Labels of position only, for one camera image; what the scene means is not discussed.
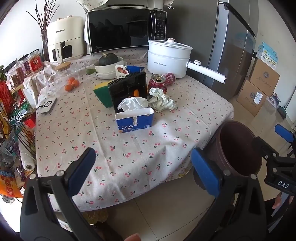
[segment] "brown cardboard box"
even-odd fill
[[[279,74],[262,60],[256,58],[250,76],[250,82],[267,96],[271,96],[279,80]]]
[[[253,116],[256,116],[266,98],[266,94],[246,79],[240,90],[237,102],[245,107]]]

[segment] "stack of bowls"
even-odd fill
[[[118,57],[118,62],[114,64],[109,64],[105,66],[99,66],[99,61],[94,64],[96,69],[96,76],[103,80],[115,79],[116,78],[116,71],[115,65],[121,64],[126,65],[126,62],[123,60],[122,57]]]

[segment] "wooden lid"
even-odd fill
[[[71,65],[71,62],[70,61],[67,61],[67,62],[64,62],[62,64],[59,64],[58,66],[56,66],[54,69],[56,71],[62,71],[62,70],[65,70],[67,68],[69,68]]]

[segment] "white plastic roll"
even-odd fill
[[[24,132],[18,134],[18,142],[20,149],[20,157],[22,160],[22,166],[26,171],[31,171],[35,168],[35,162],[32,157],[32,154],[27,150],[30,147],[28,137]]]
[[[187,67],[189,69],[195,70],[196,72],[199,72],[201,74],[204,74],[206,76],[209,76],[210,78],[213,78],[214,80],[219,81],[222,84],[225,83],[226,76],[225,75],[222,75],[222,74],[220,74],[220,73],[218,73],[216,71],[213,71],[211,69],[208,69],[208,68],[203,67],[203,66],[198,65],[198,64],[194,64],[192,62],[187,62]]]

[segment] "microwave control panel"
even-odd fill
[[[156,40],[165,40],[166,12],[156,11]]]

